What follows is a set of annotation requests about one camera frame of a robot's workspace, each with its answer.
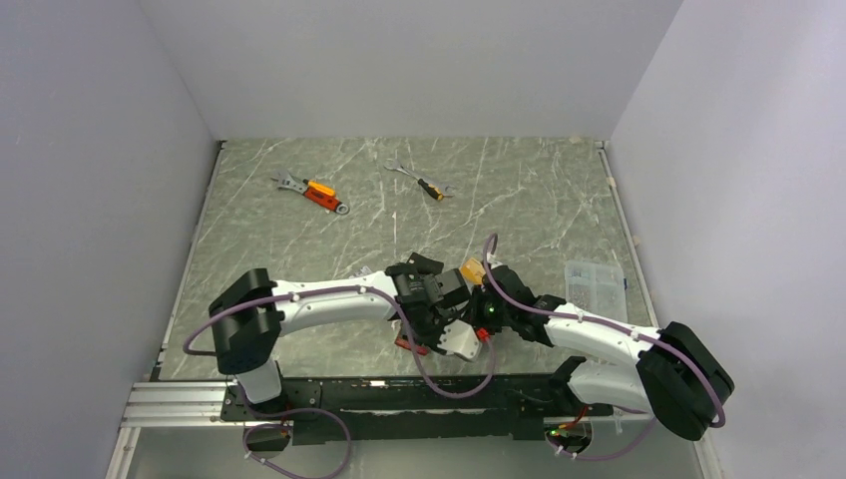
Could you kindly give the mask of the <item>red leather card holder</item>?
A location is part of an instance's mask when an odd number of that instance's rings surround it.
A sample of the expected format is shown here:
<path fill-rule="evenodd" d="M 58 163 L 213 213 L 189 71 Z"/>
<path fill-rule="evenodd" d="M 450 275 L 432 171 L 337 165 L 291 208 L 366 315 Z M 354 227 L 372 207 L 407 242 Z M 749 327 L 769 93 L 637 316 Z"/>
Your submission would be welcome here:
<path fill-rule="evenodd" d="M 400 348 L 406 349 L 408 351 L 417 352 L 421 356 L 426 356 L 429 354 L 430 349 L 425 345 L 413 345 L 406 336 L 399 334 L 395 340 L 394 344 Z"/>

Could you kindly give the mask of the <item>black VIP card stack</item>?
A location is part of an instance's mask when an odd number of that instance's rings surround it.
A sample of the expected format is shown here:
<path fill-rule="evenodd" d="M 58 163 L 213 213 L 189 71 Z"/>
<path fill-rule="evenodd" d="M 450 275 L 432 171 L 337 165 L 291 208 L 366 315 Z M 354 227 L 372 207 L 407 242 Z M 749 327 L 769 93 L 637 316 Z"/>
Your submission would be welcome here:
<path fill-rule="evenodd" d="M 428 258 L 417 252 L 412 252 L 407 262 L 421 274 L 440 274 L 444 269 L 442 261 Z"/>

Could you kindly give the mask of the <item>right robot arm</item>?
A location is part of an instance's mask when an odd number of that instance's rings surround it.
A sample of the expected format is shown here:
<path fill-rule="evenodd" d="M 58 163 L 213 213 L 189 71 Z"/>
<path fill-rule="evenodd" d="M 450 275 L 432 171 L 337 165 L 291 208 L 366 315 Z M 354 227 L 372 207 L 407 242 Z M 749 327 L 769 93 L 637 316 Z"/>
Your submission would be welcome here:
<path fill-rule="evenodd" d="M 503 264 L 477 266 L 465 276 L 474 285 L 471 323 L 574 351 L 550 376 L 550 400 L 559 412 L 594 404 L 639 411 L 689 441 L 724 424 L 735 383 L 687 325 L 634 326 L 558 296 L 535 295 Z"/>

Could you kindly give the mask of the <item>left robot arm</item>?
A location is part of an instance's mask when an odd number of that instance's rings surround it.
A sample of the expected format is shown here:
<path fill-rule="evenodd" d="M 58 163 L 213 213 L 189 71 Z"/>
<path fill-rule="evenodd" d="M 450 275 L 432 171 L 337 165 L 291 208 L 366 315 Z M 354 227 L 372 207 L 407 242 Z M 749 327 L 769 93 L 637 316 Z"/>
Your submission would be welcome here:
<path fill-rule="evenodd" d="M 475 359 L 481 341 L 461 320 L 470 298 L 457 269 L 416 259 L 383 271 L 323 282 L 273 280 L 251 269 L 209 306 L 217 370 L 245 386 L 247 406 L 263 419 L 286 405 L 281 375 L 271 359 L 277 339 L 310 327 L 359 319 L 407 318 L 406 340 L 443 355 Z"/>

